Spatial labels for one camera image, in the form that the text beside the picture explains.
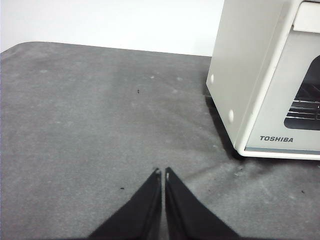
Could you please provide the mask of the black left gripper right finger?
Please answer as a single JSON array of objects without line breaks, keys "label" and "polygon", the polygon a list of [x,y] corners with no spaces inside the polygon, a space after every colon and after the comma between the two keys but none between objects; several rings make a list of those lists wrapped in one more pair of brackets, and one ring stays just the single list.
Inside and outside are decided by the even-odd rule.
[{"label": "black left gripper right finger", "polygon": [[206,208],[172,168],[165,169],[165,212],[170,240],[242,240]]}]

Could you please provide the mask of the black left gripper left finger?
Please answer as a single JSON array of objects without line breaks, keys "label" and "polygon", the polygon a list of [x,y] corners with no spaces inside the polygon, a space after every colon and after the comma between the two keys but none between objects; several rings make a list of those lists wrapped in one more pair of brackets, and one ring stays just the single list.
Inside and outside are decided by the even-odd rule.
[{"label": "black left gripper left finger", "polygon": [[157,168],[129,201],[93,231],[90,240],[157,240],[162,215],[162,173]]}]

